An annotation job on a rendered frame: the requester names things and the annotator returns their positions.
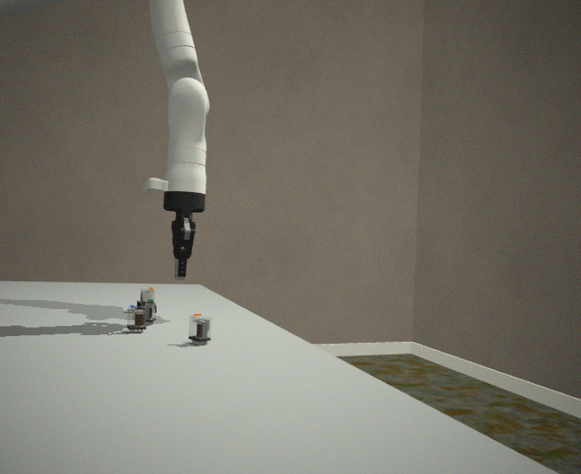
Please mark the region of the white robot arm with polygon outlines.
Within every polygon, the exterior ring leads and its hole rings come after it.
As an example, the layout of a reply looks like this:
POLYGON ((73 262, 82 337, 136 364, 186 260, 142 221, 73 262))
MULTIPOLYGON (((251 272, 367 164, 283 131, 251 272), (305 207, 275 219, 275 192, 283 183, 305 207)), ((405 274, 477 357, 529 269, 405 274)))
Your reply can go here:
MULTIPOLYGON (((0 0, 0 17, 35 11, 63 1, 66 0, 0 0)), ((143 193, 205 194, 204 127, 209 100, 199 72, 184 3, 183 0, 149 0, 149 6, 152 35, 168 83, 169 139, 166 181, 149 178, 143 185, 143 193)))

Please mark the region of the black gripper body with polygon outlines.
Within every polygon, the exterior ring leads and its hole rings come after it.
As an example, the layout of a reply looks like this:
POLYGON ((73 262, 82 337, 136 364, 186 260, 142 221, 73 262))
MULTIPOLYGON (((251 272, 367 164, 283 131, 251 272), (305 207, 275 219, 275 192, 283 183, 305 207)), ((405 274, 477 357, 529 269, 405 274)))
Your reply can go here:
POLYGON ((178 221, 177 240, 180 228, 184 228, 184 219, 189 218, 190 229, 192 229, 192 213, 202 213, 205 205, 205 194, 185 191, 164 192, 164 209, 176 212, 178 221))

